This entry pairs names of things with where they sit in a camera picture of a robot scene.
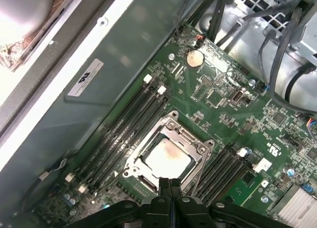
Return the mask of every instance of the screw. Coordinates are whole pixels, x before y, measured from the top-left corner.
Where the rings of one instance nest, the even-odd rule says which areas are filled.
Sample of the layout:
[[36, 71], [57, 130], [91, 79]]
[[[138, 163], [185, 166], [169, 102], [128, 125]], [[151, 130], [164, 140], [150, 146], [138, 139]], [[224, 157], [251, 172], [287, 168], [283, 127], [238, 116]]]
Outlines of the screw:
[[262, 24], [259, 22], [259, 21], [257, 21], [256, 23], [255, 23], [255, 28], [259, 28], [260, 26], [262, 26]]
[[216, 203], [216, 207], [218, 207], [218, 208], [224, 208], [225, 205], [224, 205], [223, 203], [221, 203], [221, 202], [217, 202], [217, 203]]
[[249, 80], [249, 86], [250, 86], [250, 87], [254, 87], [254, 86], [256, 85], [256, 83], [257, 83], [257, 82], [256, 82], [254, 79], [250, 79], [250, 80]]
[[175, 55], [173, 53], [168, 55], [168, 59], [169, 60], [174, 60], [175, 59]]
[[173, 123], [173, 122], [169, 122], [168, 124], [167, 124], [167, 128], [168, 129], [174, 129], [174, 127], [175, 127], [175, 124]]
[[183, 198], [182, 198], [182, 201], [183, 201], [183, 202], [190, 202], [190, 199], [189, 199], [188, 197], [183, 197]]
[[124, 206], [124, 208], [126, 208], [126, 209], [129, 209], [129, 208], [132, 208], [132, 207], [133, 207], [132, 204], [127, 204], [127, 205]]
[[132, 171], [133, 171], [133, 172], [138, 172], [138, 171], [139, 171], [139, 168], [133, 167]]
[[266, 196], [261, 197], [261, 201], [263, 203], [268, 203], [268, 197], [266, 197]]
[[198, 153], [203, 154], [204, 152], [206, 152], [206, 149], [204, 147], [198, 148]]
[[99, 18], [99, 26], [107, 26], [108, 25], [108, 19], [105, 17]]

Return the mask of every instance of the integrated circuit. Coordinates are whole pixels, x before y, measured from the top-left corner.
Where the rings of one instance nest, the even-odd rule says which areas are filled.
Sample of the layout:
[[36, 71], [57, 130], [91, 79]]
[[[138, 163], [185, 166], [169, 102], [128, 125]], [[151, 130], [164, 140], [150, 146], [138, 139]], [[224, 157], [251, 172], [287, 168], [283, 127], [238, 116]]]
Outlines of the integrated circuit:
[[307, 157], [310, 158], [311, 160], [315, 160], [317, 159], [317, 149], [316, 148], [311, 148], [308, 152], [307, 152]]
[[277, 125], [281, 125], [282, 122], [285, 120], [285, 116], [280, 113], [280, 112], [277, 112], [275, 114], [275, 116], [273, 116], [272, 120], [277, 124]]
[[249, 184], [253, 178], [255, 178], [255, 176], [252, 173], [246, 172], [246, 174], [243, 175], [242, 180], [245, 181], [246, 184]]

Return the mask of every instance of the wire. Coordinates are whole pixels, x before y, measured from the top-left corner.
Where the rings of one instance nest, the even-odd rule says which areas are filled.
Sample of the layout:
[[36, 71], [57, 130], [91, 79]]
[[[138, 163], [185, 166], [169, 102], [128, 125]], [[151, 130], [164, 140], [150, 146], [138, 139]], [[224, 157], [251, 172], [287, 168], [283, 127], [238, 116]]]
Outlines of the wire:
[[263, 79], [263, 82], [266, 86], [268, 86], [268, 81], [266, 79], [266, 75], [265, 75], [265, 70], [264, 70], [264, 67], [263, 67], [263, 50], [265, 48], [265, 46], [269, 43], [269, 41], [271, 39], [274, 39], [276, 37], [276, 31], [274, 30], [270, 30], [267, 35], [266, 35], [266, 38], [264, 39], [260, 49], [259, 49], [259, 53], [258, 53], [258, 64], [259, 64], [259, 68], [260, 68], [260, 72], [261, 72], [261, 75], [262, 75], [262, 79]]
[[182, 16], [183, 16], [183, 13], [188, 5], [190, 0], [185, 0], [180, 11], [179, 11], [179, 14], [177, 16], [177, 19], [176, 19], [176, 37], [178, 39], [183, 39], [183, 40], [186, 40], [186, 39], [194, 39], [196, 36], [181, 36], [181, 33], [179, 31], [179, 28], [180, 28], [180, 23], [181, 23], [181, 20], [182, 20]]
[[294, 84], [297, 82], [297, 80], [302, 77], [304, 74], [309, 74], [316, 70], [316, 66], [312, 63], [308, 62], [304, 64], [303, 66], [299, 67], [297, 69], [297, 73], [294, 75], [294, 77], [291, 79], [291, 81], [288, 83], [286, 91], [285, 91], [285, 100], [290, 101], [292, 89], [294, 87]]
[[312, 121], [313, 121], [313, 119], [312, 119], [312, 118], [309, 118], [309, 120], [308, 120], [307, 123], [306, 123], [306, 126], [307, 126], [307, 127], [310, 126], [311, 123], [312, 123]]
[[226, 6], [226, 1], [227, 0], [218, 0], [217, 1], [217, 5], [216, 5], [216, 8], [214, 10], [213, 17], [212, 17], [212, 20], [210, 22], [208, 33], [207, 33], [208, 39], [210, 39], [212, 42], [215, 41], [216, 36], [218, 34], [218, 31], [220, 29], [221, 21], [222, 21], [223, 14], [224, 14], [224, 8]]
[[274, 58], [273, 64], [272, 64], [272, 69], [271, 69], [271, 73], [270, 73], [270, 87], [269, 87], [269, 93], [270, 96], [272, 98], [272, 100], [277, 103], [278, 105], [289, 109], [289, 110], [294, 110], [294, 111], [298, 111], [300, 113], [304, 113], [304, 114], [309, 114], [309, 115], [315, 115], [317, 114], [317, 112], [315, 111], [311, 111], [311, 110], [307, 110], [307, 109], [303, 109], [303, 108], [299, 108], [296, 107], [294, 105], [289, 104], [288, 102], [286, 102], [285, 100], [283, 100], [282, 98], [280, 98], [276, 93], [275, 93], [275, 87], [276, 87], [276, 82], [277, 82], [277, 76], [279, 73], [279, 69], [283, 60], [283, 56], [285, 54], [285, 51], [288, 47], [288, 44], [292, 38], [293, 33], [295, 32], [300, 20], [302, 17], [302, 10], [298, 7], [293, 11], [291, 20], [289, 21], [287, 27], [286, 27], [286, 31], [285, 34], [282, 36], [282, 39], [280, 41], [280, 44], [277, 48], [276, 51], [276, 56]]
[[293, 89], [294, 84], [297, 82], [297, 80], [304, 75], [304, 72], [298, 71], [295, 76], [291, 79], [291, 81], [288, 83], [286, 91], [285, 91], [285, 100], [289, 102], [291, 98], [291, 92]]
[[215, 0], [205, 0], [192, 14], [192, 16], [189, 18], [188, 22], [191, 23], [193, 27], [197, 25], [199, 20], [202, 18], [202, 16], [205, 14], [206, 10]]
[[25, 213], [28, 211], [28, 204], [30, 202], [30, 198], [32, 197], [33, 192], [35, 191], [35, 189], [39, 186], [39, 184], [45, 180], [52, 171], [57, 171], [62, 169], [63, 167], [65, 167], [67, 162], [67, 158], [64, 158], [61, 161], [57, 161], [56, 163], [54, 163], [52, 165], [52, 167], [50, 167], [49, 170], [45, 171], [44, 173], [42, 173], [32, 184], [31, 186], [27, 189], [27, 191], [25, 192], [23, 198], [22, 198], [22, 202], [21, 202], [21, 212]]
[[[272, 7], [268, 10], [263, 10], [259, 12], [255, 12], [253, 14], [247, 15], [242, 18], [242, 22], [249, 21], [253, 18], [257, 17], [264, 17], [268, 15], [275, 15], [280, 12], [291, 12], [294, 9], [294, 6], [296, 5], [297, 1], [290, 1], [288, 3], [285, 3], [283, 5], [277, 6], [277, 7]], [[229, 32], [217, 43], [218, 47], [221, 47], [227, 40], [230, 39], [241, 27], [241, 24], [236, 23], [233, 25], [233, 27], [229, 30]]]

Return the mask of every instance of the black ram slot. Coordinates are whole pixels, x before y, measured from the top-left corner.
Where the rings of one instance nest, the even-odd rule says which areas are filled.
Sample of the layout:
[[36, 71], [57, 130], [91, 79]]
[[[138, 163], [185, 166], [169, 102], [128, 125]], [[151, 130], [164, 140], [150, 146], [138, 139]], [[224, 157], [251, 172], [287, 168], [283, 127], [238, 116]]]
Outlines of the black ram slot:
[[237, 175], [240, 174], [243, 167], [243, 164], [239, 161], [235, 161], [234, 166], [231, 166], [231, 168], [226, 171], [227, 175], [219, 178], [219, 180], [215, 182], [215, 186], [207, 193], [207, 196], [203, 198], [204, 204], [219, 199], [219, 195], [222, 194], [226, 185], [236, 180]]
[[246, 172], [246, 162], [227, 149], [222, 150], [203, 172], [198, 183], [197, 196], [204, 205], [218, 200]]
[[82, 163], [82, 169], [80, 173], [85, 171], [86, 166], [90, 163], [90, 161], [97, 156], [99, 151], [103, 147], [104, 141], [107, 139], [109, 134], [113, 133], [114, 131], [117, 131], [116, 127], [118, 127], [119, 122], [124, 123], [124, 118], [129, 113], [129, 111], [135, 109], [135, 106], [138, 105], [139, 99], [144, 95], [144, 92], [146, 90], [146, 87], [141, 87], [138, 92], [133, 96], [133, 98], [130, 100], [128, 105], [124, 108], [124, 110], [120, 113], [120, 115], [111, 123], [111, 125], [108, 127], [108, 129], [103, 133], [103, 135], [100, 137], [100, 139], [97, 141], [95, 145], [95, 149], [93, 149], [84, 159], [84, 162]]
[[206, 199], [204, 201], [204, 205], [208, 207], [213, 201], [221, 199], [230, 190], [230, 188], [234, 185], [234, 183], [238, 179], [242, 178], [242, 176], [246, 173], [247, 170], [248, 169], [244, 165], [240, 164], [237, 170], [233, 172], [231, 178], [224, 181], [221, 184], [221, 186], [219, 186], [219, 189], [217, 190], [217, 192], [214, 192], [209, 199]]
[[213, 177], [213, 175], [216, 173], [217, 171], [216, 168], [219, 168], [224, 163], [224, 161], [228, 158], [228, 156], [229, 154], [225, 150], [223, 150], [215, 158], [215, 160], [208, 166], [208, 168], [205, 169], [197, 187], [197, 191], [199, 194], [200, 194], [200, 191], [202, 192], [202, 190], [206, 188], [206, 184], [208, 183], [210, 178]]
[[130, 143], [124, 148], [124, 150], [122, 152], [120, 152], [119, 156], [111, 163], [111, 166], [106, 168], [101, 173], [102, 177], [101, 178], [97, 178], [98, 181], [99, 181], [98, 185], [103, 184], [105, 182], [105, 180], [112, 173], [112, 171], [117, 166], [117, 164], [123, 159], [125, 154], [131, 149], [132, 145], [137, 142], [137, 140], [141, 137], [141, 135], [145, 131], [147, 131], [146, 128], [148, 128], [149, 125], [151, 125], [151, 122], [155, 121], [155, 119], [157, 118], [159, 113], [163, 110], [163, 108], [164, 108], [164, 106], [166, 105], [167, 102], [168, 102], [168, 99], [164, 98], [160, 105], [155, 105], [155, 107], [154, 107], [155, 111], [153, 113], [150, 113], [151, 116], [146, 117], [146, 121], [145, 121], [145, 123], [143, 123], [143, 125], [147, 125], [147, 127], [145, 127], [145, 126], [140, 127], [140, 130], [135, 134], [133, 140], [131, 140]]
[[98, 163], [94, 163], [94, 170], [89, 174], [89, 177], [94, 179], [100, 171], [109, 163], [109, 160], [113, 158], [113, 156], [118, 152], [119, 148], [126, 143], [126, 141], [133, 136], [134, 131], [137, 131], [139, 127], [143, 126], [143, 124], [140, 123], [140, 118], [144, 117], [148, 110], [153, 106], [153, 104], [156, 101], [155, 95], [153, 95], [147, 103], [141, 108], [141, 110], [134, 116], [131, 125], [128, 127], [127, 130], [124, 131], [124, 134], [122, 135], [121, 139], [116, 143], [115, 146], [113, 144], [118, 140], [117, 137], [113, 138], [111, 140], [112, 143], [108, 144], [107, 151], [108, 153], [105, 154], [103, 157], [101, 157], [98, 161]]
[[155, 88], [151, 86], [149, 88], [143, 88], [143, 90], [141, 90], [141, 94], [137, 93], [137, 98], [135, 98], [134, 101], [130, 101], [129, 105], [125, 107], [126, 110], [124, 111], [124, 113], [121, 114], [121, 119], [116, 119], [114, 121], [114, 123], [116, 124], [111, 124], [112, 126], [110, 126], [110, 129], [105, 133], [105, 136], [102, 137], [103, 139], [98, 143], [98, 148], [94, 149], [94, 153], [92, 154], [92, 156], [90, 156], [85, 161], [79, 174], [82, 174], [91, 168], [94, 169], [96, 160], [98, 160], [99, 158], [103, 158], [103, 152], [107, 153], [105, 149], [108, 148], [109, 144], [112, 144], [111, 142], [109, 143], [109, 140], [113, 138], [115, 138], [114, 140], [116, 140], [116, 137], [122, 134], [122, 132], [130, 123], [130, 118], [133, 116], [133, 114], [139, 112], [140, 107], [144, 104], [144, 101], [152, 95], [154, 90]]
[[198, 188], [199, 192], [197, 194], [198, 197], [205, 197], [210, 190], [216, 186], [217, 181], [219, 181], [222, 177], [227, 176], [227, 170], [231, 168], [232, 160], [230, 157], [227, 157], [225, 161], [216, 169], [212, 170], [209, 176], [207, 177], [207, 182], [201, 187]]

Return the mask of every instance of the green circuit board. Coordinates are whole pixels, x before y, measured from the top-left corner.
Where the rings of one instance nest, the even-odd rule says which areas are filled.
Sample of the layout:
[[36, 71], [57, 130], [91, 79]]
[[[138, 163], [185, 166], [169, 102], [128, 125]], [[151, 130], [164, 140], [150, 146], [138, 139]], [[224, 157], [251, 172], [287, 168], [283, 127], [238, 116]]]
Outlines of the green circuit board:
[[[188, 26], [183, 34], [195, 36], [197, 31]], [[144, 83], [145, 76], [150, 75], [167, 87], [171, 97], [157, 114], [149, 113], [145, 116], [153, 115], [155, 121], [176, 110], [179, 112], [178, 122], [197, 138], [201, 141], [214, 140], [215, 146], [206, 167], [226, 146], [234, 144], [252, 151], [250, 156], [253, 165], [259, 164], [263, 158], [271, 163], [267, 171], [255, 172], [250, 168], [234, 181], [224, 195], [232, 203], [268, 215], [292, 184], [310, 184], [316, 187], [316, 142], [307, 132], [305, 119], [272, 102], [258, 79], [208, 40], [199, 48], [204, 54], [204, 63], [198, 68], [190, 68], [185, 59], [194, 50], [195, 43], [196, 40], [175, 37], [166, 42], [91, 136], [65, 174], [74, 172], [77, 175], [77, 169], [82, 166], [83, 160], [97, 141], [101, 140], [107, 126], [127, 107], [130, 99]], [[241, 89], [244, 90], [243, 96], [235, 101], [235, 96]], [[120, 174], [132, 152], [133, 148], [125, 153], [112, 170], [109, 169], [107, 183], [112, 181], [113, 175], [118, 176], [111, 189], [102, 190], [103, 196], [99, 201], [94, 200], [92, 203], [91, 197], [80, 195], [78, 205], [71, 207], [64, 205], [60, 197], [56, 196], [47, 199], [39, 207], [38, 214], [46, 218], [53, 217], [53, 223], [58, 219], [71, 223], [107, 204], [126, 199], [127, 195], [138, 202], [153, 195], [154, 192], [144, 187], [136, 178], [123, 178]], [[286, 176], [285, 168], [294, 169], [294, 176]], [[59, 184], [61, 191], [58, 193], [64, 194], [75, 190], [80, 181], [69, 185], [63, 177]]]

